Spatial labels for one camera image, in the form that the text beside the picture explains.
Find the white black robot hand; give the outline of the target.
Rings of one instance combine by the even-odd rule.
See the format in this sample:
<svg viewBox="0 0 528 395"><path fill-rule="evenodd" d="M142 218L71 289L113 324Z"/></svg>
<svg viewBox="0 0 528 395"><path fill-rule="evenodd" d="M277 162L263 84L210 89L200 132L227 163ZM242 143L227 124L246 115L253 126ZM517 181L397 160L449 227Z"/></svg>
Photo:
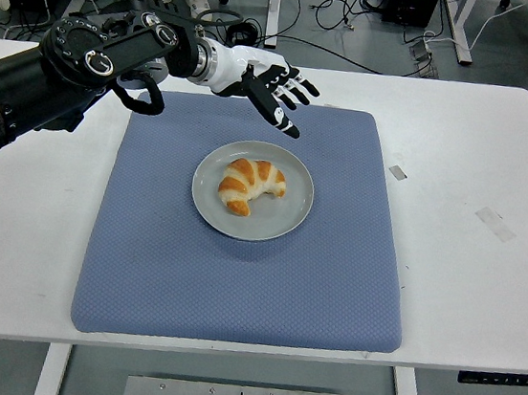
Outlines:
<svg viewBox="0 0 528 395"><path fill-rule="evenodd" d="M223 98L246 97L271 126L298 138L298 128L282 108L295 110L297 102L309 104L310 97L319 95L315 85L281 55L242 45L226 48L212 40L208 43L211 63L201 83Z"/></svg>

